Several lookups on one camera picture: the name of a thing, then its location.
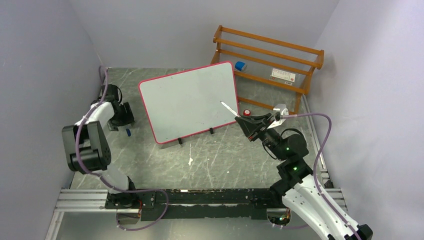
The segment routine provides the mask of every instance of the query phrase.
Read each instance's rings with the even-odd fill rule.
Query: black metal bar
[[[238,218],[266,219],[267,209],[285,208],[269,188],[163,189],[169,197],[165,219]],[[162,192],[138,193],[142,200],[142,221],[156,219],[164,210]],[[106,209],[118,209],[110,202]]]

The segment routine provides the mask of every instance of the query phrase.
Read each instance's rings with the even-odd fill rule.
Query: whiteboard
[[[221,101],[239,109],[229,61],[143,80],[138,89],[158,144],[235,123]]]

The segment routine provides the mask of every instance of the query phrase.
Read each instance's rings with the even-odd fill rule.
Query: red cap
[[[244,116],[250,116],[250,115],[251,115],[251,111],[250,111],[249,109],[245,109],[245,110],[243,111],[243,115],[244,115]]]

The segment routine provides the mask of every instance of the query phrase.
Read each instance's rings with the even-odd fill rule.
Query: wooden rack
[[[242,37],[246,37],[246,38],[250,38],[250,39],[259,40],[259,41],[262,41],[262,42],[266,42],[266,43],[270,43],[270,44],[274,44],[274,45],[278,45],[278,46],[282,46],[282,47],[286,47],[286,48],[290,48],[290,49],[299,50],[299,51],[306,52],[306,53],[309,53],[309,54],[314,54],[314,55],[316,55],[316,60],[315,61],[305,60],[305,59],[295,57],[295,56],[292,56],[292,55],[286,55],[286,54],[266,50],[266,49],[263,49],[263,48],[254,47],[254,46],[242,44],[242,43],[239,43],[239,42],[222,39],[221,38],[222,32],[230,33],[230,34],[234,34],[234,35],[238,35],[238,36],[242,36]],[[309,93],[310,86],[311,86],[311,78],[312,78],[312,74],[314,73],[314,70],[315,69],[321,69],[321,67],[323,66],[323,63],[324,63],[324,50],[316,50],[316,49],[313,49],[313,48],[300,46],[300,45],[296,45],[296,44],[285,42],[285,41],[280,41],[280,40],[276,40],[276,39],[252,34],[252,33],[247,33],[247,32],[243,32],[243,31],[223,27],[222,25],[219,25],[218,29],[216,30],[215,35],[213,36],[213,42],[216,43],[216,50],[215,50],[215,54],[213,55],[212,61],[210,62],[211,64],[215,64],[215,63],[218,63],[220,61],[220,54],[226,54],[226,55],[234,56],[234,57],[237,57],[237,58],[240,58],[240,59],[245,59],[245,60],[249,60],[249,61],[252,61],[252,62],[264,64],[264,65],[267,65],[267,66],[270,66],[270,67],[273,67],[273,68],[281,69],[281,70],[284,70],[284,71],[287,71],[287,72],[305,75],[305,78],[304,78],[301,86],[295,87],[295,86],[287,85],[287,84],[284,84],[284,83],[281,83],[281,82],[277,82],[277,81],[269,80],[269,79],[266,79],[266,78],[258,77],[258,76],[255,76],[255,75],[251,75],[251,74],[248,74],[248,73],[245,73],[245,72],[242,72],[242,71],[234,70],[234,74],[236,76],[240,76],[240,77],[250,79],[250,80],[253,80],[253,81],[257,81],[257,82],[260,82],[260,83],[264,83],[264,84],[268,84],[268,85],[271,85],[271,86],[276,86],[276,87],[279,87],[279,88],[283,88],[283,89],[287,89],[287,90],[296,92],[296,101],[295,101],[295,105],[294,105],[294,111],[290,111],[290,114],[297,114],[298,113],[302,95],[304,95],[304,94],[307,95]],[[299,64],[302,64],[302,65],[305,65],[305,66],[309,66],[309,70],[305,71],[305,70],[302,70],[302,69],[298,69],[298,68],[286,66],[286,65],[283,65],[283,64],[263,60],[263,59],[260,59],[260,58],[256,58],[256,57],[247,56],[247,55],[244,55],[244,54],[239,54],[239,53],[236,53],[236,52],[224,50],[224,49],[221,49],[221,45],[229,45],[229,46],[233,46],[233,47],[236,47],[236,48],[246,49],[246,50],[254,51],[254,52],[257,52],[257,53],[261,53],[261,54],[277,57],[277,58],[280,58],[280,59],[292,61],[292,62],[299,63]],[[251,100],[251,99],[247,99],[247,98],[244,98],[244,97],[241,97],[241,96],[237,96],[237,99],[238,99],[239,102],[249,103],[249,104],[256,105],[256,106],[259,106],[259,107],[263,107],[263,108],[266,108],[266,109],[273,109],[274,108],[271,105],[264,104],[262,102],[254,101],[254,100]]]

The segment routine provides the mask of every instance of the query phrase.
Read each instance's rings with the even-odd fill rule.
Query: white wall
[[[423,13],[420,0],[341,0],[315,46],[308,102],[333,120],[325,161],[373,240],[424,235]]]
[[[313,47],[339,0],[71,0],[110,67],[211,62],[219,25]]]
[[[46,237],[72,176],[61,130],[98,95],[99,64],[68,0],[0,1],[0,239]]]

